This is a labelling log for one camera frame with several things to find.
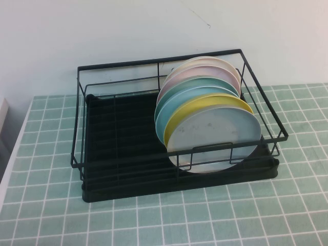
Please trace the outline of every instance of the tiled countertop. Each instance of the tiled countertop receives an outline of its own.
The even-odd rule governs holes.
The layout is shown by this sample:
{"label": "tiled countertop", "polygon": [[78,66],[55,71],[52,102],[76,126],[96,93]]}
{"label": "tiled countertop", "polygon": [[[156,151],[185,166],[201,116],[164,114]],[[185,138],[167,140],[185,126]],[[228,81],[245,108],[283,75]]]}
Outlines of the tiled countertop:
{"label": "tiled countertop", "polygon": [[263,88],[290,133],[277,178],[90,204],[69,164],[76,98],[35,97],[0,185],[0,245],[328,245],[327,85]]}

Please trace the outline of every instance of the yellow plate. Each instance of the yellow plate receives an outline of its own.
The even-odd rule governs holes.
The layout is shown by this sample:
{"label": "yellow plate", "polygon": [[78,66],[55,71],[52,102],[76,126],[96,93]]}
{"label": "yellow plate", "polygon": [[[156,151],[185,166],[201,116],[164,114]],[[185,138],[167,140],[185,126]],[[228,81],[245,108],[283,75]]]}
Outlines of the yellow plate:
{"label": "yellow plate", "polygon": [[231,105],[237,106],[242,109],[253,113],[251,107],[244,102],[243,100],[231,96],[224,93],[211,93],[207,95],[202,95],[195,97],[192,100],[189,100],[182,104],[179,108],[177,108],[174,113],[172,114],[171,118],[168,121],[168,124],[165,127],[164,131],[164,143],[165,146],[168,146],[169,139],[174,131],[174,129],[178,126],[178,124],[188,115],[192,114],[193,112],[202,109],[207,106],[211,105]]}

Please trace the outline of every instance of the stack of plates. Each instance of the stack of plates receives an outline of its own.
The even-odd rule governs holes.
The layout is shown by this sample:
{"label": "stack of plates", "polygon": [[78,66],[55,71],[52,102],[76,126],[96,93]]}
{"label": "stack of plates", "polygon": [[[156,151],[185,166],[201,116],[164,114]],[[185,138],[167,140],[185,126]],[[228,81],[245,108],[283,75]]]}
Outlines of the stack of plates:
{"label": "stack of plates", "polygon": [[[251,107],[240,99],[240,76],[224,60],[200,56],[185,61],[165,79],[155,110],[156,133],[168,152],[217,143],[238,143],[261,138]],[[234,148],[232,158],[248,157],[255,146]],[[192,173],[220,171],[233,166],[231,150],[180,155],[179,166],[195,165]],[[177,165],[176,156],[170,160]]]}

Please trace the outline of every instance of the dish rack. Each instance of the dish rack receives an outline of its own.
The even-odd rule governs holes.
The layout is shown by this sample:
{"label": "dish rack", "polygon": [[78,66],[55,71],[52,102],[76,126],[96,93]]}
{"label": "dish rack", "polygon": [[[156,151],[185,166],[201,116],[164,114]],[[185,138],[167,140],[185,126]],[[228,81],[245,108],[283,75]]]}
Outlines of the dish rack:
{"label": "dish rack", "polygon": [[[160,65],[204,55],[218,57],[238,54],[243,64],[242,69],[237,69],[241,77],[241,99],[246,101],[247,98],[248,103],[253,103],[252,106],[256,109],[254,113],[257,113],[262,128],[268,135],[262,134],[258,141],[218,143],[167,153],[165,146],[157,139],[154,123],[160,80],[166,77],[160,75]],[[84,88],[80,83],[82,72],[111,71],[148,65],[157,67],[157,75],[87,84]],[[244,78],[246,72],[256,87],[247,86]],[[105,86],[108,90],[113,84],[138,83],[143,80],[153,80],[156,89],[104,95],[87,93],[89,88]],[[274,119],[274,126],[266,122],[266,117]],[[71,166],[79,169],[80,179],[83,181],[82,198],[85,202],[274,178],[278,174],[279,165],[279,160],[274,158],[279,155],[277,143],[287,138],[286,129],[240,49],[77,68],[77,101]],[[195,153],[230,149],[228,161],[234,164],[241,158],[233,159],[233,150],[246,146],[256,146],[256,149],[249,157],[243,158],[242,162],[229,169],[203,174],[188,172],[194,165],[208,163],[192,163],[192,156]],[[191,163],[180,166],[179,157],[186,154],[191,155]],[[169,160],[169,156],[174,155],[177,157],[177,166]]]}

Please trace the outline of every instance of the white wall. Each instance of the white wall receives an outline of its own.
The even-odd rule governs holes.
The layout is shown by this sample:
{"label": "white wall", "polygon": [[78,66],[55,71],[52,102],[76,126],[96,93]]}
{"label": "white wall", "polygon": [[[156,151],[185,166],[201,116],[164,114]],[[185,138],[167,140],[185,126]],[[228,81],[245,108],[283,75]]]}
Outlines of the white wall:
{"label": "white wall", "polygon": [[33,95],[81,65],[241,48],[265,85],[328,82],[327,0],[2,0],[0,95],[15,142]]}

